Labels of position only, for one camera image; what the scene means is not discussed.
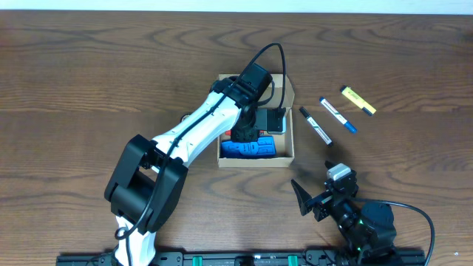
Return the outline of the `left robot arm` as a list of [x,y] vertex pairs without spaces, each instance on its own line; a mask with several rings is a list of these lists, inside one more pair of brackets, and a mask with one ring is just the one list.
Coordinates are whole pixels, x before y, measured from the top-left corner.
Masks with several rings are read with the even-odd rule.
[[173,129],[148,140],[134,136],[124,147],[104,197],[119,224],[113,265],[150,265],[157,231],[179,201],[188,167],[216,138],[241,120],[252,127],[252,112],[267,104],[267,88],[287,84],[250,63],[238,76],[212,83],[204,103]]

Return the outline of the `yellow highlighter pen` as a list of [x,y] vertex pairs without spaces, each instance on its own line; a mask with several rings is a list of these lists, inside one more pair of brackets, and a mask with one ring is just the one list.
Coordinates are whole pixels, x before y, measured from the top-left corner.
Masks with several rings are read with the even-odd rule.
[[376,109],[371,106],[368,102],[365,101],[360,95],[353,91],[349,86],[343,85],[340,88],[340,92],[348,100],[354,103],[359,109],[365,112],[369,116],[373,116],[376,112]]

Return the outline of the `blue magnetic whiteboard duster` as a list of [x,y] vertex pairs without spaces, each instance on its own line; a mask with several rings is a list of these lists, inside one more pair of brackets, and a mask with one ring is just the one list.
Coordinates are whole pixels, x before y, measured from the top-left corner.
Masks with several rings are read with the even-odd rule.
[[271,136],[259,137],[257,141],[237,143],[226,140],[221,143],[222,157],[237,159],[261,159],[276,156],[276,145]]

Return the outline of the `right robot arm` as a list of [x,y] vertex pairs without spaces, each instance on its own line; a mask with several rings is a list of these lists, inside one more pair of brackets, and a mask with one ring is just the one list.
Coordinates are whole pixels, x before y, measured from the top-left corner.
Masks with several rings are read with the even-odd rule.
[[331,218],[346,241],[336,251],[332,261],[336,265],[399,265],[401,256],[394,246],[397,231],[394,214],[388,203],[355,204],[358,193],[356,171],[343,163],[326,162],[325,190],[311,196],[295,180],[290,183],[296,194],[301,215],[309,213],[321,222]]

